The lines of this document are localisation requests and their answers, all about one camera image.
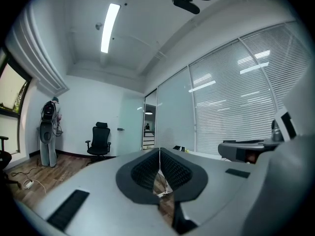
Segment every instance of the ceiling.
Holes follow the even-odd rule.
[[[219,0],[194,0],[201,10],[211,10]],[[60,17],[64,18],[67,47],[72,67],[104,70],[110,74],[134,78],[145,75],[154,62],[167,58],[168,49],[174,46],[183,25],[195,25],[195,15],[175,7],[171,0],[56,0],[64,3]],[[109,4],[120,4],[108,54],[101,53],[102,28]]]

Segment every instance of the black cable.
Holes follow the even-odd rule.
[[[158,176],[159,176],[159,179],[161,180],[161,183],[163,184],[162,179],[161,179],[161,175],[159,174],[159,172],[158,172],[157,174],[158,174]]]
[[[29,172],[27,172],[27,173],[24,173],[24,172],[12,172],[11,173],[11,176],[12,177],[15,177],[16,175],[18,175],[18,174],[24,174],[24,175],[26,175],[26,177],[28,178],[28,180],[30,180],[29,179],[29,176],[28,176],[28,174],[32,171],[32,170],[35,170],[35,169],[37,169],[37,167],[38,167],[38,164],[39,164],[39,159],[37,159],[37,162],[36,162],[36,168],[32,168],[32,169],[30,169],[30,171]]]

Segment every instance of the black window frame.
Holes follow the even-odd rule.
[[[17,145],[18,145],[18,149],[16,153],[20,153],[20,121],[21,121],[21,112],[22,112],[22,108],[23,108],[23,103],[24,103],[24,99],[25,99],[25,95],[28,91],[30,82],[32,80],[32,77],[21,67],[21,65],[14,59],[14,57],[12,56],[12,54],[8,51],[8,49],[3,46],[2,50],[5,54],[5,58],[3,60],[3,62],[0,64],[0,78],[2,76],[2,73],[6,67],[7,64],[9,64],[11,66],[11,68],[17,73],[19,74],[25,81],[26,81],[26,85],[22,94],[22,98],[19,104],[19,112],[16,113],[12,110],[7,110],[7,109],[2,109],[0,108],[0,115],[3,116],[9,116],[9,117],[13,117],[13,118],[17,118],[18,120],[18,128],[17,128]]]

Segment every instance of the person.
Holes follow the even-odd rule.
[[[61,121],[62,115],[61,115],[61,108],[59,104],[59,100],[57,97],[54,97],[52,100],[52,103],[55,104],[56,111],[54,112],[53,116],[53,134],[52,139],[49,144],[44,144],[42,141],[40,141],[40,158],[41,158],[41,164],[43,166],[55,167],[57,164],[57,155],[56,155],[56,135],[59,123]]]

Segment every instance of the wooden floor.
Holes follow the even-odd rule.
[[[13,177],[11,173],[27,173],[30,169],[36,168],[31,170],[31,172],[28,174],[28,177],[41,182],[45,186],[46,192],[49,193],[53,188],[86,167],[86,164],[89,161],[90,159],[88,158],[60,154],[57,158],[57,165],[54,168],[50,168],[42,166],[40,155],[36,155],[31,157],[28,161],[9,169],[6,173],[9,175],[11,180],[16,180],[23,184],[23,182],[27,180],[26,175],[18,174]],[[12,191],[13,197],[26,204],[29,208],[34,208],[37,203],[45,196],[44,188],[37,182],[34,182],[34,185],[28,190],[23,188],[20,190],[16,184],[10,184],[9,187]],[[157,175],[154,183],[153,193],[162,193],[165,190],[164,187],[165,178],[163,176]],[[159,210],[165,221],[171,225],[174,211],[174,200],[172,194],[161,198]]]

